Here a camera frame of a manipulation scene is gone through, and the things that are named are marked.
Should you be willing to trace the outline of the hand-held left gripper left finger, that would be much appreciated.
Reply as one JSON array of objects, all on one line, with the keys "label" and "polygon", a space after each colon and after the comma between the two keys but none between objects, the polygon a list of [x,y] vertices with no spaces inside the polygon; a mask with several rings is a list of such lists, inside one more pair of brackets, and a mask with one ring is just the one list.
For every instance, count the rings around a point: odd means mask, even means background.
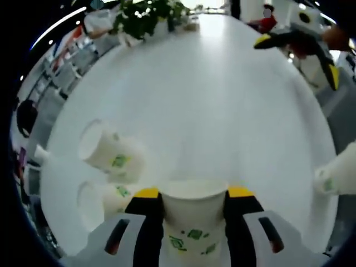
[{"label": "hand-held left gripper left finger", "polygon": [[155,187],[134,194],[125,212],[103,222],[64,266],[159,266],[164,207]]}]

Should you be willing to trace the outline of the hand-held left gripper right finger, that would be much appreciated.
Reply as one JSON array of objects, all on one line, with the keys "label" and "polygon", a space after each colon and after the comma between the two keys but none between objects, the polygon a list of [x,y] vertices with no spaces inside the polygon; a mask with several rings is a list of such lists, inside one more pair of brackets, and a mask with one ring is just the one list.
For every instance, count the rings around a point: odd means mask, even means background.
[{"label": "hand-held left gripper right finger", "polygon": [[245,187],[228,187],[224,219],[231,266],[323,266],[330,259],[307,248],[292,224],[265,211]]}]

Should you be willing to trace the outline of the person's right hand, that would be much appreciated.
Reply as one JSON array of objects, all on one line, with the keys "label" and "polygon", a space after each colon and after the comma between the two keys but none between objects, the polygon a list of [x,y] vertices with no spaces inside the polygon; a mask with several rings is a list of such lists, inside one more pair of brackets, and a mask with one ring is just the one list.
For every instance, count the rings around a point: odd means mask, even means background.
[{"label": "person's right hand", "polygon": [[349,35],[337,25],[332,26],[322,34],[323,41],[329,50],[350,51]]}]

